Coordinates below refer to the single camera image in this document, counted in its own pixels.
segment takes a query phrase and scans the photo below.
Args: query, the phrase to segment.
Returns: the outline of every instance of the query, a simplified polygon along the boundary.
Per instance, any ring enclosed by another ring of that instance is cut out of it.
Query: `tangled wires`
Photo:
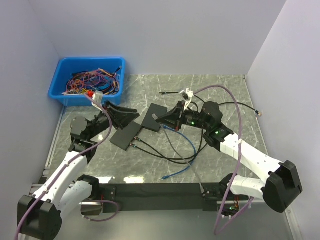
[[[82,71],[72,74],[66,84],[63,95],[82,95],[88,91],[100,91],[104,95],[116,94],[119,91],[119,75],[109,73],[101,68],[94,71]]]

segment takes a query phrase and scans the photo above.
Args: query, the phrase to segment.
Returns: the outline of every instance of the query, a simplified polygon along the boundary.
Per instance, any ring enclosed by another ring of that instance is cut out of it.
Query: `gray wall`
[[[0,29],[0,239],[11,240],[61,112],[47,97],[59,57],[28,1],[0,1]]]
[[[319,13],[318,0],[288,0],[247,77],[270,155],[298,167],[293,206],[306,240],[320,236]]]
[[[285,0],[29,0],[60,56],[133,74],[247,74]]]

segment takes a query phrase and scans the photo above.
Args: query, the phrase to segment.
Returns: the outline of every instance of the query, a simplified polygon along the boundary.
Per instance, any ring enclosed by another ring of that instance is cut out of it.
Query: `blue container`
[[[122,68],[116,73],[119,75],[119,92],[112,95],[104,95],[101,102],[103,104],[108,100],[119,105],[124,91],[126,68],[126,62],[122,57],[66,57],[61,59],[56,67],[48,95],[65,106],[91,106],[91,102],[83,95],[62,94],[66,91],[66,84],[72,78],[72,74],[93,71],[98,68],[114,73],[120,66]]]

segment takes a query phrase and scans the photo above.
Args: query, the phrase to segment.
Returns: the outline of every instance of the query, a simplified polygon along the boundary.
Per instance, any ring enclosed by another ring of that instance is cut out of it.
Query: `gray cable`
[[[157,115],[155,115],[155,114],[152,114],[152,117],[154,118],[154,120],[158,119]],[[168,139],[168,142],[169,142],[170,146],[172,147],[172,149],[175,151],[175,153],[176,153],[180,158],[182,158],[182,159],[185,161],[186,164],[189,165],[190,169],[194,172],[195,176],[198,178],[199,184],[200,184],[200,190],[201,190],[201,193],[203,194],[203,193],[205,192],[205,189],[204,189],[204,187],[202,186],[201,178],[200,178],[200,176],[198,175],[197,171],[195,170],[195,168],[194,168],[183,156],[181,156],[181,155],[177,152],[177,150],[175,149],[175,147],[172,145],[172,142],[171,142],[171,140],[170,140],[170,138],[169,138],[169,136],[168,136],[168,134],[167,134],[167,132],[166,132],[166,129],[164,128],[164,126],[163,126],[162,124],[160,124],[160,126],[161,126],[161,128],[163,129],[163,132],[164,132],[166,138]]]

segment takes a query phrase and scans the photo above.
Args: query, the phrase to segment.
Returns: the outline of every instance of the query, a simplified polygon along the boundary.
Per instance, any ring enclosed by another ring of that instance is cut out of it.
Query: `gray marble surface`
[[[238,102],[252,106],[246,82],[242,75],[129,75],[126,76],[124,92],[122,96],[123,107],[137,109],[140,117],[135,121],[142,123],[151,103],[166,106],[171,110],[181,96],[178,94],[160,95],[161,91],[179,91],[191,88],[196,91],[208,85],[220,84],[234,94]],[[220,88],[210,88],[198,94],[205,101],[217,103],[230,102],[231,97]],[[198,99],[195,102],[202,106]],[[226,104],[220,107],[223,118],[222,122],[230,129],[238,133],[239,121],[234,104]],[[266,147],[260,132],[258,121],[253,110],[240,106],[242,115],[243,139],[266,153]],[[56,147],[51,159],[50,174],[52,174],[65,158],[70,146],[70,123],[76,116],[84,116],[91,120],[98,110],[94,107],[67,107],[62,117],[60,131],[56,139]],[[183,126],[180,130],[185,134],[198,149],[201,130],[190,126]],[[168,132],[173,145],[184,157],[194,154],[190,144],[179,134]],[[167,157],[177,157],[171,149],[165,134],[143,129],[139,137],[145,142],[157,148]],[[94,140],[99,141],[102,136],[97,136]],[[150,152],[147,146],[141,142],[134,142],[137,146]],[[227,174],[232,173],[236,167],[236,160],[207,146],[197,157],[193,166],[204,183],[219,182]],[[136,148],[130,147],[127,151],[121,150],[111,144],[109,140],[98,147],[95,157],[90,164],[79,173],[94,177],[105,177],[110,183],[196,183],[198,182],[194,173],[189,169],[186,172],[160,180],[161,177],[169,175],[183,169],[184,165],[177,165],[167,160],[150,156]],[[238,174],[245,177],[255,177],[254,174],[245,168],[240,168]]]

